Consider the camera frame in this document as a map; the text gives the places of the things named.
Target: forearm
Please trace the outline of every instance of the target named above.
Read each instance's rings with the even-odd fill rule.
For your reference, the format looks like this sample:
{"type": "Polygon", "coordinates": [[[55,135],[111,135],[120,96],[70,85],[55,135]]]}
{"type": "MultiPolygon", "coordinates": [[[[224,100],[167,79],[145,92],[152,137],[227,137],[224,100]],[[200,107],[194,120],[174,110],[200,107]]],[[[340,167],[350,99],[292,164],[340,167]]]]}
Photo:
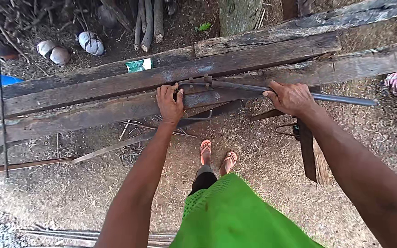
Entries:
{"type": "Polygon", "coordinates": [[[151,203],[174,128],[159,125],[114,197],[96,247],[146,247],[151,203]]]}
{"type": "Polygon", "coordinates": [[[397,175],[322,108],[300,118],[323,150],[336,181],[376,238],[385,247],[396,246],[397,175]]]}

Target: black pants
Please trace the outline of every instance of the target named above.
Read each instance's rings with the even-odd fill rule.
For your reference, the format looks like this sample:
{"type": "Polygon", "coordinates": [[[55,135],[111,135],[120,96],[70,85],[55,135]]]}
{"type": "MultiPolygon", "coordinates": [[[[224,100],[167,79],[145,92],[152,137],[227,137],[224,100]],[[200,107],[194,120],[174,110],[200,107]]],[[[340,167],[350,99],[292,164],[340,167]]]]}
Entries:
{"type": "Polygon", "coordinates": [[[192,191],[191,191],[191,193],[188,194],[188,196],[190,196],[191,194],[196,193],[200,189],[209,188],[215,182],[217,182],[217,178],[215,177],[214,173],[212,173],[212,172],[203,172],[192,183],[192,191]]]}

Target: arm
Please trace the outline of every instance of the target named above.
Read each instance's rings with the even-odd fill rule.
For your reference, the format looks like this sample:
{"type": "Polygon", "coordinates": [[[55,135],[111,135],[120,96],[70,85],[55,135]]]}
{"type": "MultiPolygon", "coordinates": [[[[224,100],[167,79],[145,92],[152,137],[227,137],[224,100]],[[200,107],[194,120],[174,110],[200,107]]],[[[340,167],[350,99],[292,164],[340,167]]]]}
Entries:
{"type": "Polygon", "coordinates": [[[276,109],[310,128],[344,193],[383,247],[397,247],[397,175],[315,103],[307,85],[269,85],[276,109]]]}
{"type": "Polygon", "coordinates": [[[173,99],[175,86],[157,88],[163,121],[114,197],[95,247],[145,247],[148,244],[151,204],[160,181],[172,132],[183,115],[183,89],[173,99]]]}

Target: leg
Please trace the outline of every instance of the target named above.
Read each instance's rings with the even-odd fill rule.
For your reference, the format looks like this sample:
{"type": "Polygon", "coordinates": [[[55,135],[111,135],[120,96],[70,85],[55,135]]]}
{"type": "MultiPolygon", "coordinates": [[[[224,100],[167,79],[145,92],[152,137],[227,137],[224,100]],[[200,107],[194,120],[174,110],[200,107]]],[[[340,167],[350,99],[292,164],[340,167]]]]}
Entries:
{"type": "Polygon", "coordinates": [[[189,193],[188,196],[191,194],[196,193],[200,189],[207,189],[212,184],[217,181],[212,168],[210,167],[211,164],[211,142],[209,140],[204,140],[200,146],[200,153],[201,153],[201,164],[202,166],[197,171],[196,179],[192,183],[192,191],[189,193]]]}

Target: hand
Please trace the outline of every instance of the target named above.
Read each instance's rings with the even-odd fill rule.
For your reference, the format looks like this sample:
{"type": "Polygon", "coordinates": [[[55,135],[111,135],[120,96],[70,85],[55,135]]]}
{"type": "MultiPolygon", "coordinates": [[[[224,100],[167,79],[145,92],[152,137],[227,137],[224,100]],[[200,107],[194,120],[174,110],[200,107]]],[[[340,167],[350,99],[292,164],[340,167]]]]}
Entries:
{"type": "Polygon", "coordinates": [[[283,113],[301,117],[301,115],[320,108],[306,84],[279,83],[272,80],[269,87],[276,93],[265,91],[263,96],[271,99],[275,108],[283,113]]]}
{"type": "Polygon", "coordinates": [[[174,101],[174,91],[179,88],[179,83],[174,86],[162,85],[157,88],[157,105],[162,114],[163,122],[177,125],[183,116],[183,89],[177,93],[177,102],[174,101]]]}

